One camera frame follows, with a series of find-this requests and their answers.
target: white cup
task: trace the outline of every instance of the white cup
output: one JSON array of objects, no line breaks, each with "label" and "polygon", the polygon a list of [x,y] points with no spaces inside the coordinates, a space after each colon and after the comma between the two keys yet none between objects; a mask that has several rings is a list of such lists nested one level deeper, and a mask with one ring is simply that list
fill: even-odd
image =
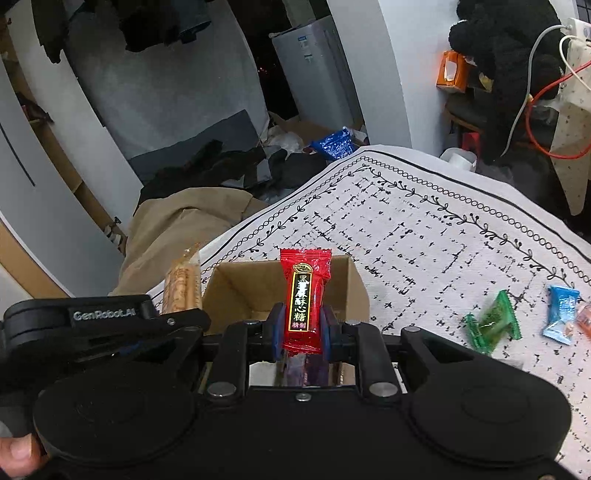
[{"label": "white cup", "polygon": [[440,158],[459,170],[476,170],[476,155],[461,148],[448,148]]}]

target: human hand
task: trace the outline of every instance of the human hand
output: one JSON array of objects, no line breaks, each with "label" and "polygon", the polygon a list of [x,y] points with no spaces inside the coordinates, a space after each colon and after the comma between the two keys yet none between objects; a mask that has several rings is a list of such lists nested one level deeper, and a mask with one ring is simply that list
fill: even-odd
[{"label": "human hand", "polygon": [[0,438],[0,468],[8,476],[30,475],[41,464],[41,449],[33,435],[18,439]]}]

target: white cable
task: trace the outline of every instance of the white cable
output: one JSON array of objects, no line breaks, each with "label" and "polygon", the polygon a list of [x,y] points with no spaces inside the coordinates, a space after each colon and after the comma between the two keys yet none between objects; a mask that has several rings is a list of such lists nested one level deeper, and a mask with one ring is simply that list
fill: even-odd
[{"label": "white cable", "polygon": [[579,42],[583,42],[585,45],[587,45],[587,42],[585,40],[583,40],[582,38],[579,38],[575,35],[565,35],[564,38],[562,38],[560,40],[560,44],[558,45],[558,50],[560,50],[560,58],[562,59],[562,61],[564,62],[564,64],[566,65],[566,67],[570,70],[570,73],[573,74],[574,77],[576,77],[576,79],[578,81],[581,82],[581,84],[588,90],[591,92],[591,87],[589,85],[587,85],[583,79],[579,76],[579,74],[577,72],[574,71],[574,68],[572,68],[570,66],[570,63],[567,62],[566,58],[564,58],[564,51],[562,50],[562,45],[564,44],[565,41],[567,41],[568,39],[571,40],[578,40]]},{"label": "white cable", "polygon": [[546,36],[546,34],[550,33],[552,30],[559,30],[561,28],[567,28],[567,27],[565,27],[564,25],[554,25],[552,27],[546,28],[546,30],[544,30],[540,34],[538,39],[535,41],[534,46],[531,48],[530,59],[527,64],[527,91],[525,92],[525,99],[523,100],[523,105],[521,105],[521,108],[519,109],[519,113],[517,113],[517,116],[515,117],[515,121],[513,122],[513,126],[511,127],[511,131],[509,132],[509,138],[507,139],[507,146],[503,150],[501,157],[503,155],[505,155],[507,153],[507,151],[509,150],[509,147],[511,146],[511,138],[513,138],[513,133],[515,132],[517,124],[519,123],[519,119],[521,118],[521,114],[523,113],[523,110],[525,110],[525,107],[527,106],[527,102],[530,99],[531,65],[534,62],[534,53],[537,50],[538,45],[540,45],[542,38],[544,38]]}]

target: beige blanket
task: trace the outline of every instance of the beige blanket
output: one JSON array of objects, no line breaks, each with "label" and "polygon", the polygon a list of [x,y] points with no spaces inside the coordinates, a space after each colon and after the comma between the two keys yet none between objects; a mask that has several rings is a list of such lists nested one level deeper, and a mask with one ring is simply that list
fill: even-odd
[{"label": "beige blanket", "polygon": [[112,294],[146,293],[185,249],[195,243],[205,246],[265,207],[248,192],[225,188],[186,189],[145,201],[131,222],[119,284]]}]

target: screw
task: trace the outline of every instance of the screw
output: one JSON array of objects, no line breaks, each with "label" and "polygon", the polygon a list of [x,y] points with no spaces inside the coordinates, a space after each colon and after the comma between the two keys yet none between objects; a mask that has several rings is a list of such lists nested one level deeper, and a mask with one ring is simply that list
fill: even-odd
[{"label": "screw", "polygon": [[298,393],[296,394],[295,399],[297,401],[310,401],[312,400],[312,395],[309,393]]},{"label": "screw", "polygon": [[230,382],[215,382],[208,386],[207,393],[214,398],[226,398],[234,395],[236,386]]},{"label": "screw", "polygon": [[392,397],[398,393],[398,387],[389,382],[377,382],[369,386],[369,392],[376,397]]}]

